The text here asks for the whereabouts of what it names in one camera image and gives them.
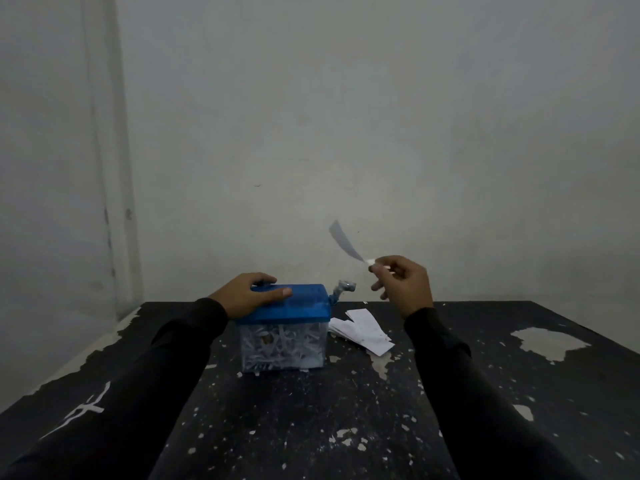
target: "stack of paper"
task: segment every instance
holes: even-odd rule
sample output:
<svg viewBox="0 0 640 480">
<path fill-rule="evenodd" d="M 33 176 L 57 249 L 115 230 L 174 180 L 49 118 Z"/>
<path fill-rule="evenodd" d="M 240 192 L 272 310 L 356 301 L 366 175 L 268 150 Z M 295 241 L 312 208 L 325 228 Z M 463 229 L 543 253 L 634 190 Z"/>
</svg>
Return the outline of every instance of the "stack of paper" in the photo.
<svg viewBox="0 0 640 480">
<path fill-rule="evenodd" d="M 332 318 L 329 322 L 329 331 L 363 346 L 377 356 L 388 352 L 394 346 L 368 310 L 364 308 L 349 310 L 347 316 L 352 321 Z"/>
</svg>

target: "hand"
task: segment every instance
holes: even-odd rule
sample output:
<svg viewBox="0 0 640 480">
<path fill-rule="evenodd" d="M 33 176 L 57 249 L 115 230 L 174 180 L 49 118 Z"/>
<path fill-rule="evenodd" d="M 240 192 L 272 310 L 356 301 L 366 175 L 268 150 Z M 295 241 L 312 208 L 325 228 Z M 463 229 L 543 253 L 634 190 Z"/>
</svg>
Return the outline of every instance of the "hand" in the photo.
<svg viewBox="0 0 640 480">
<path fill-rule="evenodd" d="M 252 291 L 251 286 L 258 283 L 275 283 L 276 278 L 265 273 L 243 273 L 236 276 L 209 298 L 216 300 L 227 312 L 229 320 L 242 318 L 258 306 L 281 301 L 293 294 L 291 288 L 278 288 L 272 291 Z"/>
<path fill-rule="evenodd" d="M 389 298 L 403 318 L 421 308 L 433 307 L 429 275 L 423 266 L 402 256 L 385 256 L 376 259 L 369 271 L 378 278 L 371 289 L 378 291 L 384 288 L 385 292 L 380 295 L 380 299 Z"/>
</svg>

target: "left hand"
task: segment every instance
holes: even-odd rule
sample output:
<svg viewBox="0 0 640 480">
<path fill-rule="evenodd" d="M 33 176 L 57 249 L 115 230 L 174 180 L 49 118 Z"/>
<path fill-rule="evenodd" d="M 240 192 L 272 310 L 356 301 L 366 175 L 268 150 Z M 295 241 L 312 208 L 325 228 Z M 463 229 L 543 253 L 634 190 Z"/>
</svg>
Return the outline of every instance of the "left hand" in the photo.
<svg viewBox="0 0 640 480">
<path fill-rule="evenodd" d="M 291 288 L 278 288 L 272 291 L 252 291 L 251 286 L 258 283 L 275 283 L 276 278 L 265 273 L 243 273 L 236 276 L 218 291 L 209 295 L 227 312 L 229 320 L 236 320 L 250 314 L 258 306 L 281 301 L 293 294 Z"/>
</svg>

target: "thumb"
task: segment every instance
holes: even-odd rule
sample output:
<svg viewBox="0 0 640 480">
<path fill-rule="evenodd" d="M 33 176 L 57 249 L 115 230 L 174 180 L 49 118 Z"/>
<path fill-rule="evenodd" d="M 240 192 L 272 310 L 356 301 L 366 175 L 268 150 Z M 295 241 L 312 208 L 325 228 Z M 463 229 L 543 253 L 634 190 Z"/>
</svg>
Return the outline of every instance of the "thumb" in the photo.
<svg viewBox="0 0 640 480">
<path fill-rule="evenodd" d="M 389 272 L 389 270 L 381 264 L 374 264 L 373 266 L 371 266 L 371 270 L 373 274 L 376 275 L 376 278 L 380 281 L 380 283 L 382 283 L 382 286 L 384 286 L 385 288 L 396 284 L 394 275 L 391 274 L 391 272 Z"/>
<path fill-rule="evenodd" d="M 290 297 L 293 294 L 291 288 L 277 288 L 271 291 L 265 291 L 262 293 L 256 293 L 260 295 L 259 300 L 261 305 L 267 305 L 276 301 L 282 301 L 285 298 Z"/>
</svg>

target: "right hand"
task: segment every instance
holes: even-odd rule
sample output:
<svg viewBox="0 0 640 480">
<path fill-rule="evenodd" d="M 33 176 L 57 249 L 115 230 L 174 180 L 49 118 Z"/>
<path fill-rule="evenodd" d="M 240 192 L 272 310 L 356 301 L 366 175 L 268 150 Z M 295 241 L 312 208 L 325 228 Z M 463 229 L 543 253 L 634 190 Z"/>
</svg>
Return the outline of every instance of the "right hand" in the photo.
<svg viewBox="0 0 640 480">
<path fill-rule="evenodd" d="M 421 308 L 433 308 L 429 275 L 418 263 L 402 256 L 385 256 L 376 259 L 369 271 L 378 278 L 371 289 L 378 291 L 384 288 L 380 299 L 388 298 L 400 310 L 403 318 Z"/>
</svg>

